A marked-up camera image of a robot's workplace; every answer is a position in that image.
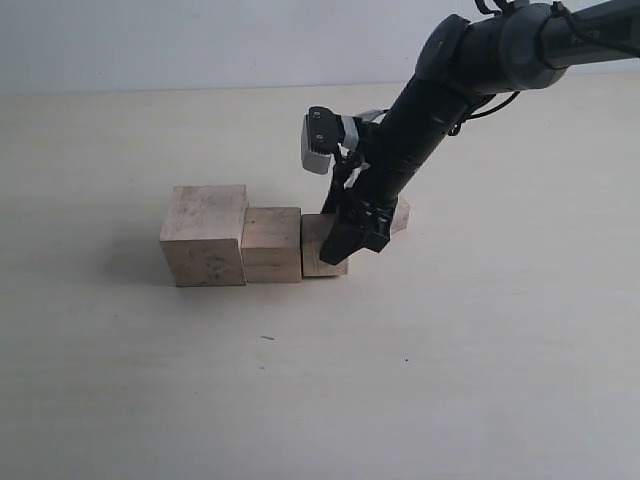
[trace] wooden block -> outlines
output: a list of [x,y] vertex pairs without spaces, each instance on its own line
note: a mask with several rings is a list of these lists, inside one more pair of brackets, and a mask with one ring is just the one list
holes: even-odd
[[300,283],[299,208],[249,208],[242,258],[249,283]]
[[391,222],[391,235],[406,230],[409,225],[409,204],[403,197],[398,198],[396,213]]
[[346,275],[349,259],[333,266],[320,260],[320,249],[329,236],[333,215],[302,216],[302,275],[305,277],[337,277]]
[[244,185],[176,187],[160,245],[178,287],[246,285]]

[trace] wooden cube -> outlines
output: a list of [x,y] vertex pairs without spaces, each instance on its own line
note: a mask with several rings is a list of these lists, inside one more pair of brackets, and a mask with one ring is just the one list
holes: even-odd
[[333,215],[302,216],[302,275],[305,277],[337,277],[346,275],[349,259],[333,266],[320,260],[320,249],[329,236]]
[[246,285],[244,185],[176,187],[160,245],[178,287]]
[[242,258],[249,283],[300,283],[299,208],[249,208]]
[[409,226],[409,210],[409,203],[403,197],[399,197],[396,213],[391,222],[391,235],[407,229]]

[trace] robotic arm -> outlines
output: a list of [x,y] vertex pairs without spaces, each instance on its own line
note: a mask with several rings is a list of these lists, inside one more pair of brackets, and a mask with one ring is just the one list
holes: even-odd
[[[309,109],[304,168],[326,174],[335,158],[322,209],[335,214],[320,253],[324,262],[337,265],[361,249],[381,252],[399,193],[467,120],[496,112],[522,91],[550,87],[573,65],[640,57],[640,0],[612,0],[575,14],[561,2],[494,1],[499,10],[475,0],[493,15],[488,20],[472,24],[451,15],[436,28],[389,110],[348,117]],[[511,96],[476,113],[500,93]]]

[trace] white wall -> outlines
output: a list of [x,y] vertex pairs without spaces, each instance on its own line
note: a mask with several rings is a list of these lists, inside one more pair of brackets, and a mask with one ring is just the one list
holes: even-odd
[[453,12],[478,18],[473,0],[0,0],[0,93],[404,81]]

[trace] table surface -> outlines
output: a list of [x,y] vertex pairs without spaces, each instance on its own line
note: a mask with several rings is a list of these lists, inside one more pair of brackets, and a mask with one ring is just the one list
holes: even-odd
[[317,212],[302,115],[401,85],[0,97],[3,476],[639,478],[639,84],[469,123],[344,278],[222,289],[172,287],[172,187]]

